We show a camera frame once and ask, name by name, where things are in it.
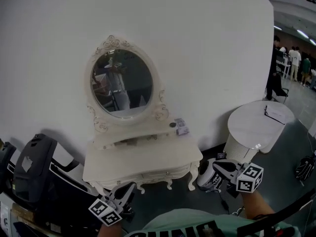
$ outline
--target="drawer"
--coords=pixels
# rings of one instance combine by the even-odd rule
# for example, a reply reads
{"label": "drawer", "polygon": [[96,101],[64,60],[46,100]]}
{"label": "drawer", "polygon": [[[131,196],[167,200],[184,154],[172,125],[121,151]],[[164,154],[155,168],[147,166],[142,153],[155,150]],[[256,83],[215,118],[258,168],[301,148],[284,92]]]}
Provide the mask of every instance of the drawer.
{"label": "drawer", "polygon": [[116,185],[123,184],[123,183],[130,183],[130,182],[137,182],[143,180],[143,176],[141,174],[138,175],[132,175],[132,176],[126,176],[110,181],[96,181],[100,186],[102,186],[105,189],[111,190]]}
{"label": "drawer", "polygon": [[161,170],[161,171],[153,171],[148,173],[143,173],[144,179],[160,179],[160,178],[170,178],[170,179],[177,179],[185,176],[190,171],[190,164],[179,167],[173,168],[168,170]]}

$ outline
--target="person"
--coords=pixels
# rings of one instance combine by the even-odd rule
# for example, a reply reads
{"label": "person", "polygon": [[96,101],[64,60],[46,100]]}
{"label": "person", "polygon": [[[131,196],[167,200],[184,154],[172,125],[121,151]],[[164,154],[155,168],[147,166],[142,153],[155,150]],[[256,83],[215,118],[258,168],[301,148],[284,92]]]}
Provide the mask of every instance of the person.
{"label": "person", "polygon": [[273,50],[272,50],[272,58],[271,58],[271,64],[270,64],[270,71],[269,71],[269,76],[268,76],[268,81],[267,81],[267,100],[272,99],[272,90],[274,87],[274,81],[275,81],[275,76],[277,75],[277,47],[280,43],[280,38],[275,35],[274,41],[273,41]]}
{"label": "person", "polygon": [[[274,211],[264,201],[258,191],[254,193],[240,193],[243,200],[245,215],[247,218],[233,215],[212,215],[210,213],[193,210],[177,209],[159,215],[150,221],[142,230],[134,231],[126,237],[145,237],[145,236],[237,236],[237,228],[249,225],[254,222],[256,217],[261,219],[264,215],[273,214]],[[291,227],[280,222],[276,225],[281,229]],[[218,229],[223,235],[214,235]],[[297,227],[294,227],[295,237],[300,236]],[[101,226],[98,237],[120,237],[120,222],[110,227]]]}
{"label": "person", "polygon": [[313,89],[314,86],[316,85],[316,71],[314,69],[311,70],[313,78],[312,78],[312,82],[310,85],[310,89]]}
{"label": "person", "polygon": [[300,48],[297,46],[292,55],[291,81],[293,81],[293,74],[294,74],[294,80],[297,81],[297,71],[302,60],[301,54],[299,51],[300,51]]}
{"label": "person", "polygon": [[294,46],[288,52],[288,56],[290,57],[290,62],[292,62],[293,52],[295,52],[295,47]]}
{"label": "person", "polygon": [[302,81],[301,85],[306,86],[307,77],[310,73],[311,62],[309,57],[305,58],[302,62]]}

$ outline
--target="black bag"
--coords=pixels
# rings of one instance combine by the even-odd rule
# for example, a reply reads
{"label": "black bag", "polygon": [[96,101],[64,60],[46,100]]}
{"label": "black bag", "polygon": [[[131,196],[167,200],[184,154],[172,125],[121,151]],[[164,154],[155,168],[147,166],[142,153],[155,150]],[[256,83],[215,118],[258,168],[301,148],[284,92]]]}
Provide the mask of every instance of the black bag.
{"label": "black bag", "polygon": [[305,181],[310,177],[313,169],[315,167],[314,157],[304,157],[301,159],[300,165],[295,170],[295,177],[300,181]]}

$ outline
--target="green shirt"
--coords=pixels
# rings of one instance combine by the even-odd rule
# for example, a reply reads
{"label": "green shirt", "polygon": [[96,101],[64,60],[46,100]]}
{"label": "green shirt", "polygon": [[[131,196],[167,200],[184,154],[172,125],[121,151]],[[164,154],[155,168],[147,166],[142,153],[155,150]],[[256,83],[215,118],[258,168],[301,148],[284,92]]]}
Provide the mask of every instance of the green shirt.
{"label": "green shirt", "polygon": [[311,67],[311,62],[308,59],[304,59],[302,64],[303,73],[309,73]]}
{"label": "green shirt", "polygon": [[[159,215],[157,218],[149,222],[142,230],[132,232],[127,237],[151,237],[151,236],[178,236],[178,237],[194,237],[200,236],[199,232],[203,229],[212,227],[215,221],[217,227],[224,233],[225,237],[236,237],[237,228],[253,223],[253,220],[232,216],[232,215],[212,215],[208,212],[177,209],[168,213]],[[291,227],[290,225],[280,222],[276,225],[282,229]],[[297,227],[294,227],[294,237],[300,237]]]}

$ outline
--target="ornate mirror frame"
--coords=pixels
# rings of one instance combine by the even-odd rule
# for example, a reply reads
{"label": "ornate mirror frame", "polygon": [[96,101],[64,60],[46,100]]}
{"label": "ornate mirror frame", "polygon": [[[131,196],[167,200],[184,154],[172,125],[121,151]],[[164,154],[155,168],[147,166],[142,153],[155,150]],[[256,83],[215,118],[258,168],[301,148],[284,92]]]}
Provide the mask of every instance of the ornate mirror frame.
{"label": "ornate mirror frame", "polygon": [[[113,49],[123,49],[138,55],[147,65],[152,78],[153,78],[153,90],[151,98],[146,106],[146,108],[139,114],[129,118],[118,118],[110,113],[107,113],[97,102],[91,85],[91,75],[93,72],[93,67],[96,61],[101,55]],[[87,107],[90,112],[94,114],[94,127],[98,132],[106,132],[108,130],[107,123],[117,124],[117,125],[130,125],[139,123],[147,117],[152,116],[156,120],[165,120],[169,116],[168,109],[163,103],[163,92],[161,89],[160,79],[158,72],[149,58],[149,56],[138,46],[122,39],[110,35],[106,41],[104,41],[93,53],[89,59],[85,74],[84,74],[84,90],[87,95]]]}

